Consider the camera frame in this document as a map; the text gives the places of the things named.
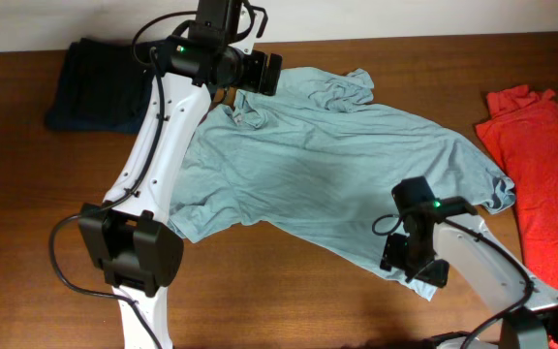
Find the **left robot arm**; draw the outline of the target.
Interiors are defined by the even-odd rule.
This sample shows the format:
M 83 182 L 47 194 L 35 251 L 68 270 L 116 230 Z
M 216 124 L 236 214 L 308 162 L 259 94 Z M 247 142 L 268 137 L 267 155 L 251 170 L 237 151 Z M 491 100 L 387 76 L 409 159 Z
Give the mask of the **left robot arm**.
M 120 306 L 127 348 L 170 348 L 168 287 L 183 240 L 168 226 L 171 194 L 184 155 L 219 90 L 274 95 L 282 65 L 257 51 L 266 10 L 247 1 L 201 1 L 148 52 L 154 73 L 143 123 L 128 160 L 99 206 L 77 218 L 92 264 Z

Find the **light blue t-shirt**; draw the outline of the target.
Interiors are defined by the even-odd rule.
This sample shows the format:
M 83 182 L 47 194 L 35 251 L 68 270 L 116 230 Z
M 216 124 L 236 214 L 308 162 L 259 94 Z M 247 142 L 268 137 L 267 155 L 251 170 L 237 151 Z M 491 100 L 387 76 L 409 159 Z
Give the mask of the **light blue t-shirt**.
M 200 241 L 266 221 L 385 280 L 392 188 L 424 177 L 435 196 L 491 213 L 514 204 L 513 181 L 462 135 L 377 104 L 364 70 L 287 69 L 272 96 L 238 91 L 197 128 L 175 179 L 168 224 Z

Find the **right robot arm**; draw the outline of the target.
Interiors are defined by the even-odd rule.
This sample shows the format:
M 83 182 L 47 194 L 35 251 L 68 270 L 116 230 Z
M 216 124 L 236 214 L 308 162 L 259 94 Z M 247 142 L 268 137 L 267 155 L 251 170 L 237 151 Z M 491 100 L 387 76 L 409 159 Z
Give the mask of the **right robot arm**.
M 492 313 L 472 331 L 439 334 L 424 347 L 486 348 L 479 336 L 496 323 L 502 325 L 497 348 L 558 345 L 558 290 L 523 266 L 473 206 L 462 197 L 435 197 L 423 176 L 402 180 L 391 196 L 396 223 L 383 234 L 381 269 L 437 288 L 456 269 Z

